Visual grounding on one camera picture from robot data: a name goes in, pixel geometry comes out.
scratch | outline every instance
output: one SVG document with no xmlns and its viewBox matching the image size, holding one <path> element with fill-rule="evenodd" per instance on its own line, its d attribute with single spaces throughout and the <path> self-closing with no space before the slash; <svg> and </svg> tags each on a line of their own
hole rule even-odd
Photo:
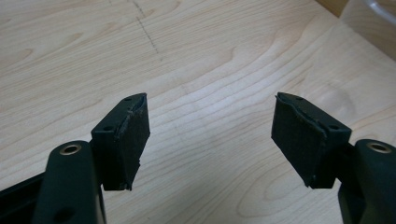
<svg viewBox="0 0 396 224">
<path fill-rule="evenodd" d="M 134 5 L 139 9 L 139 12 L 143 15 L 143 17 L 146 17 L 145 13 L 143 12 L 143 9 L 139 6 L 139 4 L 136 3 L 136 1 L 133 1 Z"/>
<path fill-rule="evenodd" d="M 146 37 L 148 38 L 148 40 L 149 40 L 151 46 L 154 48 L 155 52 L 156 52 L 157 54 L 160 54 L 160 52 L 159 52 L 158 49 L 157 49 L 157 46 L 156 46 L 156 45 L 154 44 L 154 42 L 152 41 L 151 36 L 149 36 L 149 33 L 147 32 L 145 26 L 143 25 L 143 22 L 142 22 L 141 20 L 139 20 L 138 17 L 136 17 L 136 19 L 137 19 L 137 21 L 139 21 L 140 26 L 142 27 L 143 31 L 145 32 Z"/>
</svg>

wood grain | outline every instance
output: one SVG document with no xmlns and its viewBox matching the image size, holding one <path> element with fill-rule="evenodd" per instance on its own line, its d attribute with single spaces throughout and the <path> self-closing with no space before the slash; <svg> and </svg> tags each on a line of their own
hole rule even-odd
<svg viewBox="0 0 396 224">
<path fill-rule="evenodd" d="M 274 95 L 286 91 L 344 105 L 330 111 L 354 139 L 396 143 L 394 97 L 377 100 L 378 89 L 395 95 L 395 63 L 358 35 L 341 29 L 346 47 L 332 48 L 350 86 L 329 96 L 314 85 L 330 83 L 314 64 L 336 24 L 311 0 L 3 0 L 0 189 L 43 172 L 52 149 L 89 140 L 121 98 L 144 91 L 151 137 L 133 191 L 105 192 L 109 223 L 341 223 L 338 183 L 307 189 L 270 138 Z M 355 64 L 349 42 L 375 66 Z M 383 81 L 356 91 L 370 67 Z"/>
</svg>

black plastic part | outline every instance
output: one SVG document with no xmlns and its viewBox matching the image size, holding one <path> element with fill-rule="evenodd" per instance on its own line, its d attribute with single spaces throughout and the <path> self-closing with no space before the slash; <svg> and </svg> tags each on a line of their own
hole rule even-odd
<svg viewBox="0 0 396 224">
<path fill-rule="evenodd" d="M 351 130 L 304 98 L 279 92 L 272 138 L 312 189 L 330 189 L 336 178 L 336 155 Z"/>
<path fill-rule="evenodd" d="M 100 191 L 90 144 L 60 145 L 49 155 L 33 223 L 106 223 Z"/>
<path fill-rule="evenodd" d="M 344 224 L 360 223 L 366 208 L 366 202 L 362 195 L 346 188 L 345 184 L 342 184 L 338 190 L 338 202 L 340 203 Z"/>
<path fill-rule="evenodd" d="M 353 169 L 353 162 L 355 160 L 356 148 L 348 144 L 341 148 L 336 155 L 336 164 L 334 171 L 337 178 L 343 183 L 344 192 L 353 192 L 354 197 L 363 198 L 361 192 L 361 183 L 356 177 L 356 171 Z"/>
<path fill-rule="evenodd" d="M 366 201 L 360 224 L 396 223 L 396 148 L 370 139 L 355 148 L 353 167 Z"/>
<path fill-rule="evenodd" d="M 132 189 L 148 139 L 145 93 L 123 99 L 96 125 L 91 145 L 105 190 Z"/>
<path fill-rule="evenodd" d="M 0 223 L 30 223 L 44 174 L 0 192 Z"/>
</svg>

light wood surface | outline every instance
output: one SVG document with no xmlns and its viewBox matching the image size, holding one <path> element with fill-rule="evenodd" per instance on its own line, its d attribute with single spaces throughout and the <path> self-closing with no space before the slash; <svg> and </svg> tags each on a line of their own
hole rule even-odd
<svg viewBox="0 0 396 224">
<path fill-rule="evenodd" d="M 395 71 L 314 0 L 2 0 L 0 189 L 144 91 L 151 137 L 108 223 L 342 223 L 339 184 L 307 189 L 271 140 L 274 95 L 395 145 Z"/>
</svg>

metal ring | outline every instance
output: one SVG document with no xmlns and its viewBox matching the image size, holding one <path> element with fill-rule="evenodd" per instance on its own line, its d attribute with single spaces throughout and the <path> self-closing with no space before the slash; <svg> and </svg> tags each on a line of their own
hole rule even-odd
<svg viewBox="0 0 396 224">
<path fill-rule="evenodd" d="M 79 144 L 72 144 L 63 147 L 59 153 L 63 156 L 68 156 L 77 153 L 81 149 L 81 145 Z"/>
<path fill-rule="evenodd" d="M 371 143 L 367 144 L 367 147 L 369 147 L 371 150 L 374 150 L 379 153 L 387 154 L 387 153 L 392 152 L 392 149 L 390 149 L 389 147 L 384 146 L 380 143 L 371 142 Z"/>
</svg>

